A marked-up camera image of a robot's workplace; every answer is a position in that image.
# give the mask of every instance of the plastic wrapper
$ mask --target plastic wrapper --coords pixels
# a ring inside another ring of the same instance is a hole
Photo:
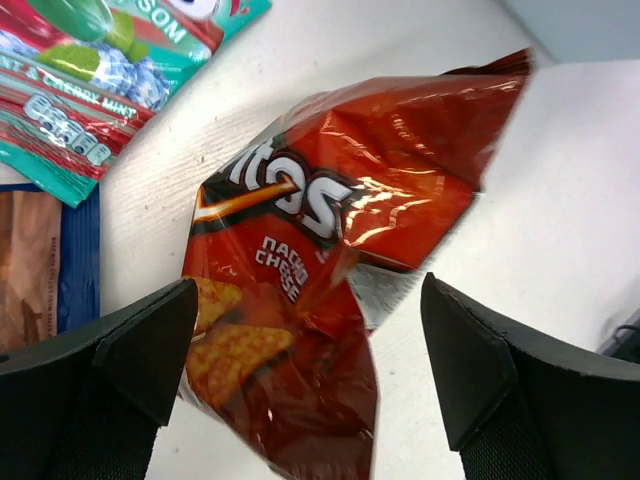
[[[0,355],[100,316],[100,199],[0,185]]]
[[[382,299],[354,295],[354,274],[420,268],[474,200],[528,69],[521,52],[316,95],[207,179],[183,269],[199,288],[183,397],[286,478],[368,479],[377,323],[360,306]]]
[[[2,161],[76,206],[133,135],[268,0],[8,0]]]

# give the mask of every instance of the white table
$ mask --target white table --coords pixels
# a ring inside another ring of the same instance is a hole
[[[371,76],[437,74],[485,63],[530,44],[492,0],[277,0],[147,127],[105,179],[104,313],[179,277],[198,185],[300,97]],[[486,196],[436,253],[433,269],[489,306],[567,338],[584,312],[595,317],[606,310],[588,288],[598,283],[585,280],[576,289],[573,277],[589,273],[595,262],[589,242],[612,242],[615,225],[591,237],[580,198],[559,208],[569,167],[554,158],[544,163],[547,170],[534,168],[528,153],[546,144],[537,143],[540,131],[519,128],[525,133],[505,143],[487,176]],[[522,141],[528,141],[524,148]],[[592,180],[582,172],[578,184]],[[596,193],[609,191],[602,186]],[[600,213],[606,220],[607,212]],[[574,237],[557,238],[565,234]],[[574,248],[575,235],[583,234],[587,246]],[[632,243],[619,253],[628,253]],[[584,262],[567,257],[576,248]],[[614,273],[612,267],[599,282],[617,286]],[[372,338],[381,390],[375,478],[460,479],[458,456],[449,452],[442,427],[418,301],[416,290]],[[581,307],[581,301],[587,303]],[[551,318],[558,306],[570,310],[573,323],[555,328],[538,320]],[[148,478],[278,477],[224,425],[178,401],[170,426],[159,434]]]

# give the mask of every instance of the logo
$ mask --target logo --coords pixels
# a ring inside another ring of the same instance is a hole
[[[194,20],[205,20],[218,9],[220,0],[167,0],[173,8]]]
[[[244,193],[206,205],[200,190],[193,223],[221,220],[272,200],[281,216],[323,240],[334,238],[341,209],[354,190],[330,172],[307,175],[307,166],[295,153],[274,153],[273,140],[250,147],[224,168],[226,181]]]

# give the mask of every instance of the snack package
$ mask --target snack package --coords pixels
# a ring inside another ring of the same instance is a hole
[[[6,0],[2,161],[71,206],[269,0]]]
[[[207,179],[183,269],[200,296],[182,396],[286,478],[370,478],[373,324],[351,274],[420,268],[474,200],[528,71],[520,52],[316,95]]]
[[[0,186],[0,354],[100,316],[98,189],[77,209]]]

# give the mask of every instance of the red chip bag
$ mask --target red chip bag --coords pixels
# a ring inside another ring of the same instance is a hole
[[[520,52],[316,95],[207,179],[183,273],[214,293],[183,395],[285,477],[368,479],[377,386],[348,277],[424,262],[479,190],[528,71]]]

